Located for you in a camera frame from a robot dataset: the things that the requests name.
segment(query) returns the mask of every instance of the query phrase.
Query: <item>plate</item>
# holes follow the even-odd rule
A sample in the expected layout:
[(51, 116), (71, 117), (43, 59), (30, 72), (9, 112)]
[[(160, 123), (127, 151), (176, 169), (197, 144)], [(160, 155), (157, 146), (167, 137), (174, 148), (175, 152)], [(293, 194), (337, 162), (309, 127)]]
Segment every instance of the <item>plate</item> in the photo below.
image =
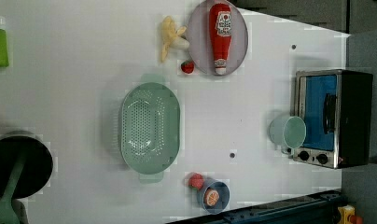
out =
[(219, 76), (215, 72), (212, 43), (209, 36), (209, 11), (214, 4), (224, 3), (230, 6), (232, 34), (227, 72), (233, 73), (244, 61), (248, 46), (248, 33), (244, 18), (238, 9), (224, 0), (207, 0), (199, 4), (191, 14), (186, 38), (189, 42), (188, 52), (195, 65), (206, 74)]
[(179, 151), (180, 106), (158, 83), (131, 91), (122, 105), (121, 154), (142, 175), (164, 171)]

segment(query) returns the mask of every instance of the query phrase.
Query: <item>oven window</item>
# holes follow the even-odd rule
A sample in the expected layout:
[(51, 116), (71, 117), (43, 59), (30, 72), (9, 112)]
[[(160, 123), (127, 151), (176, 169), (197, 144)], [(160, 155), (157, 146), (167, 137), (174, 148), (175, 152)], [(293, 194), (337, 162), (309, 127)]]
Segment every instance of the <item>oven window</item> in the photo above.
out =
[(305, 79), (304, 121), (307, 126), (307, 136), (303, 146), (332, 151), (334, 149), (334, 132), (325, 133), (324, 105), (327, 97), (337, 94), (337, 77), (328, 75), (305, 77)]

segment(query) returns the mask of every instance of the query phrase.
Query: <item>black handle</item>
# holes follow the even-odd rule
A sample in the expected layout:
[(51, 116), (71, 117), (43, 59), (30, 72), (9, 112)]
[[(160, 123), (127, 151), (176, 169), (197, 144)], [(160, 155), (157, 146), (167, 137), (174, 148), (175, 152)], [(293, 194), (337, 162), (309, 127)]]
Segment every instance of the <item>black handle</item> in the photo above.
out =
[(323, 131), (325, 134), (335, 130), (336, 95), (326, 94), (323, 103)]

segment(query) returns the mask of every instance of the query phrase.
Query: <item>white table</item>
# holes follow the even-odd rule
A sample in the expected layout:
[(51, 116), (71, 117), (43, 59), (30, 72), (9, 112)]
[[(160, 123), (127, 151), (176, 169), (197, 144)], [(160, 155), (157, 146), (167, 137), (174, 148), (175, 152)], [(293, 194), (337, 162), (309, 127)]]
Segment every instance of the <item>white table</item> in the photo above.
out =
[[(344, 67), (347, 35), (241, 10), (249, 29), (243, 65), (223, 78), (187, 77), (179, 68), (186, 52), (159, 63), (159, 28), (166, 15), (185, 24), (200, 2), (0, 0), (11, 60), (0, 69), (0, 134), (26, 128), (42, 135), (56, 164), (49, 184), (25, 200), (30, 223), (202, 216), (184, 184), (190, 172), (223, 179), (228, 209), (341, 187), (340, 170), (275, 150), (267, 126), (288, 113), (297, 70)], [(124, 165), (117, 144), (119, 106), (143, 74), (163, 76), (182, 111), (179, 155), (151, 185)]]

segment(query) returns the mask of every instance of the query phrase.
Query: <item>black pot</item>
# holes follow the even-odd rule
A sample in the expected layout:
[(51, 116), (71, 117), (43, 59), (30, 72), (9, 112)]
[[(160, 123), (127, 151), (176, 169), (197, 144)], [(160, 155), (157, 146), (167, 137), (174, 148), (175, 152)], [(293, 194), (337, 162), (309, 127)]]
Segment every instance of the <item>black pot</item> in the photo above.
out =
[(33, 134), (11, 134), (0, 139), (0, 197), (4, 194), (19, 153), (26, 154), (25, 164), (13, 199), (29, 197), (40, 191), (52, 173), (52, 157), (46, 146)]

